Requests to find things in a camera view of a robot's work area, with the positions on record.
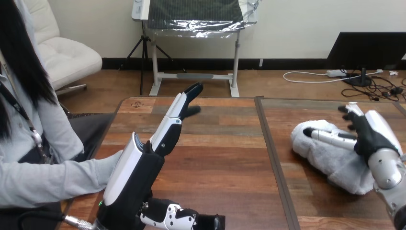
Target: long black hair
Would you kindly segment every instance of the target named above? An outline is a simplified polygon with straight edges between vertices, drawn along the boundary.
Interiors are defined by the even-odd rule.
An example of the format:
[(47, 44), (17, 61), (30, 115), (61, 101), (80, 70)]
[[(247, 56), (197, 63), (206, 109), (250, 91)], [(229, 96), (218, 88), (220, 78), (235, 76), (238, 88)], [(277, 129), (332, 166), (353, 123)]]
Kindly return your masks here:
[[(0, 50), (8, 67), (31, 99), (34, 108), (38, 107), (41, 99), (56, 104), (57, 99), (47, 73), (34, 51), (14, 0), (0, 0), (0, 15)], [(3, 101), (0, 100), (0, 139), (10, 136), (10, 119)]]

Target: robotic hand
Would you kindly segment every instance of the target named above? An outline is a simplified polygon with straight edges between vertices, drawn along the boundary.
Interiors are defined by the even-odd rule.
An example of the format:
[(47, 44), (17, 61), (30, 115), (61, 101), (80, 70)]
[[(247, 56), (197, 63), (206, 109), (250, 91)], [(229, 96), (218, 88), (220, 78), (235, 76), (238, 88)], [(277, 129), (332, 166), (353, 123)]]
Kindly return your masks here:
[(201, 215), (170, 200), (152, 197), (151, 186), (179, 140), (182, 121), (200, 107), (189, 103), (200, 94), (197, 83), (179, 93), (157, 131), (145, 144), (133, 133), (118, 161), (99, 204), (94, 224), (66, 216), (80, 230), (142, 230), (151, 225), (164, 230), (224, 230), (225, 216)]
[(397, 230), (406, 228), (406, 160), (399, 141), (385, 119), (375, 110), (364, 114), (356, 103), (338, 108), (343, 119), (352, 122), (349, 129), (358, 137), (306, 128), (303, 133), (322, 142), (354, 150), (361, 155), (375, 179), (375, 192), (386, 204), (386, 210)]

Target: chair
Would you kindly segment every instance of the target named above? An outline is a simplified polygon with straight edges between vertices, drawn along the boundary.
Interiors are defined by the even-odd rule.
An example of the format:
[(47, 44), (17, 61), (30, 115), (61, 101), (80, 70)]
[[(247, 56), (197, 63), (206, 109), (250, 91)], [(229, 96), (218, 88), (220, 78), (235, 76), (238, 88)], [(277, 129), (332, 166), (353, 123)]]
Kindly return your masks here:
[(100, 55), (82, 43), (59, 37), (58, 24), (47, 0), (24, 2), (33, 18), (39, 53), (56, 94), (86, 89), (86, 85), (63, 87), (101, 70)]

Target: woman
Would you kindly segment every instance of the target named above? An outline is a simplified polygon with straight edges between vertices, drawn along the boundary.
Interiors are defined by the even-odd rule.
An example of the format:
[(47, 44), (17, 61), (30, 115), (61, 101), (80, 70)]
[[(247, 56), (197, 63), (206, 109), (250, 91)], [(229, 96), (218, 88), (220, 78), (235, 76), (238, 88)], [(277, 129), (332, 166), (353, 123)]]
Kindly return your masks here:
[[(17, 229), (16, 218), (27, 208), (60, 211), (60, 200), (104, 189), (121, 151), (81, 162), (92, 154), (111, 116), (73, 119), (72, 126), (87, 131), (79, 130), (81, 140), (37, 56), (31, 16), (23, 0), (1, 0), (0, 15), (0, 229), (7, 230)], [(38, 136), (41, 143), (36, 144), (38, 138), (33, 137)], [(54, 164), (44, 164), (50, 158)], [(35, 219), (24, 225), (55, 227)]]

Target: gray shirt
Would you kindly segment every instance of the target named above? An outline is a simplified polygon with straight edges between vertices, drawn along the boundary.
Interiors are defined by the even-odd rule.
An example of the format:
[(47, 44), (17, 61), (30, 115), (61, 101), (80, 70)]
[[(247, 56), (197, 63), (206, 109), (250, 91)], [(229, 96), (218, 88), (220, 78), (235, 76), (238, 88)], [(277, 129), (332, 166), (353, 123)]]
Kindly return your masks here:
[[(27, 25), (28, 11), (21, 0), (16, 0), (16, 3), (22, 12), (27, 32), (36, 49), (33, 30)], [(0, 75), (0, 83), (4, 84), (14, 96), (17, 94), (35, 129), (40, 135), (44, 134), (49, 141), (50, 153), (59, 164), (17, 162), (34, 148), (35, 144), (27, 122), (0, 95), (11, 126), (11, 138), (0, 139), (0, 208), (37, 207), (43, 203), (56, 202), (104, 189), (120, 153), (102, 160), (92, 159), (82, 163), (69, 161), (83, 152), (83, 144), (70, 126), (61, 106), (41, 100), (38, 108), (35, 109), (13, 73), (9, 77), (13, 78), (15, 91), (8, 77)]]

